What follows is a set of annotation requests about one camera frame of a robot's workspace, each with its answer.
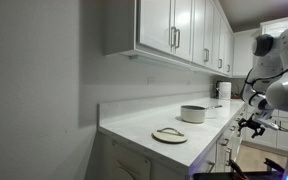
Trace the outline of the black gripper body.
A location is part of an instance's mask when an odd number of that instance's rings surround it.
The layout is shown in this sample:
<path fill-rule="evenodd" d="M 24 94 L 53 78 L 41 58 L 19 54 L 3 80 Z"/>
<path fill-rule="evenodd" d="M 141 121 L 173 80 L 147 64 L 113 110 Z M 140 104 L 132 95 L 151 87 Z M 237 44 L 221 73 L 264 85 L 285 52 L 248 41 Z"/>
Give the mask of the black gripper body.
<path fill-rule="evenodd" d="M 251 118 L 248 120 L 242 118 L 238 122 L 238 131 L 241 131 L 243 128 L 249 128 L 254 131 L 254 133 L 251 135 L 252 138 L 255 138 L 256 136 L 262 136 L 265 132 L 265 129 L 257 122 L 253 121 Z"/>

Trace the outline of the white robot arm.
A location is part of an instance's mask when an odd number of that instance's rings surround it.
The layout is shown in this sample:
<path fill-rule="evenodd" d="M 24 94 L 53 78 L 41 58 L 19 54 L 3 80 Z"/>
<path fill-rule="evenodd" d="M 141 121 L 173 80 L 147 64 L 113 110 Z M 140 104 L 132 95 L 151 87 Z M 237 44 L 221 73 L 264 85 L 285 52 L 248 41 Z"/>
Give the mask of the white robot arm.
<path fill-rule="evenodd" d="M 277 37 L 256 37 L 252 50 L 258 61 L 244 81 L 241 99 L 254 112 L 249 119 L 241 120 L 239 127 L 248 127 L 254 136 L 261 136 L 267 128 L 280 128 L 270 121 L 275 110 L 288 112 L 288 29 Z M 282 180 L 288 180 L 288 156 Z"/>

